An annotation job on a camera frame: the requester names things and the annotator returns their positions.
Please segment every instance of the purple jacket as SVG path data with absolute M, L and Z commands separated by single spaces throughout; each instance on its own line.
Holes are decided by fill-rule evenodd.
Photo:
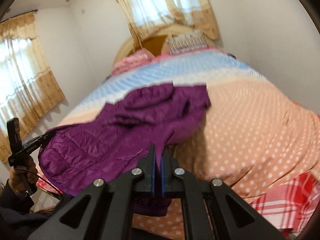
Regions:
M 41 147 L 39 165 L 53 185 L 72 196 L 97 178 L 110 181 L 136 167 L 151 143 L 159 170 L 165 145 L 189 138 L 209 106 L 206 86 L 134 90 L 106 104 L 92 122 L 51 129 L 56 135 Z

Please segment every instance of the silver bolt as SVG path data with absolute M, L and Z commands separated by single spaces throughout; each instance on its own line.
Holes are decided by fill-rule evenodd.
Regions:
M 176 168 L 176 169 L 174 170 L 174 173 L 175 173 L 176 175 L 183 175 L 183 174 L 185 173 L 185 170 L 184 170 L 183 168 Z
M 134 169 L 131 171 L 131 173 L 132 173 L 133 175 L 140 175 L 140 174 L 142 173 L 142 169 L 140 169 L 140 168 L 134 168 Z
M 222 180 L 221 179 L 214 179 L 212 181 L 212 184 L 216 187 L 220 187 L 222 185 Z
M 96 187 L 100 187 L 104 184 L 103 179 L 95 179 L 95 181 L 93 182 L 93 185 L 95 185 Z

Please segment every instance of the gold curtain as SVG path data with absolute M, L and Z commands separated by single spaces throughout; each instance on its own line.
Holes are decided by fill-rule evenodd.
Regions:
M 18 117 L 24 139 L 65 98 L 42 52 L 33 13 L 0 23 L 0 92 L 0 159 L 6 162 L 6 122 Z
M 117 0 L 126 15 L 136 48 L 153 33 L 181 23 L 219 39 L 219 29 L 209 0 Z

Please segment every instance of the person's hand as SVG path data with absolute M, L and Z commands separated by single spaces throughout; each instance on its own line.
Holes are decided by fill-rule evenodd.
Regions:
M 17 169 L 22 169 L 23 170 L 23 166 L 17 166 Z M 27 163 L 27 170 L 32 171 L 33 173 L 37 174 L 38 171 L 36 169 L 36 164 L 33 161 L 33 158 L 31 156 L 29 156 L 28 159 L 28 163 Z M 30 182 L 31 184 L 35 184 L 38 181 L 38 177 L 36 175 L 33 175 L 30 172 L 27 171 L 16 171 L 13 167 L 11 167 L 10 169 L 10 178 L 9 178 L 9 185 L 12 189 L 14 189 L 17 193 L 19 194 L 23 194 L 24 192 L 26 192 L 26 187 L 22 182 L 21 179 L 21 174 L 23 173 L 27 173 L 27 177 L 28 177 L 28 182 Z

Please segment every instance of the black cable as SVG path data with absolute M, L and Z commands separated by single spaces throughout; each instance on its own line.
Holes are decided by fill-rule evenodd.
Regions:
M 61 196 L 61 199 L 59 199 L 59 200 L 60 200 L 61 202 L 63 202 L 63 194 L 60 193 L 60 191 L 59 191 L 54 185 L 52 185 L 50 182 L 48 182 L 47 180 L 45 180 L 44 178 L 42 178 L 42 177 L 39 176 L 38 174 L 35 174 L 35 173 L 33 173 L 32 171 L 29 171 L 29 170 L 27 170 L 27 169 L 25 169 L 25 170 L 15 169 L 15 170 L 16 170 L 16 171 L 27 171 L 27 172 L 30 172 L 31 174 L 37 176 L 39 179 L 42 179 L 45 183 L 47 183 L 49 186 L 53 187 L 53 188 L 58 192 L 58 194 Z

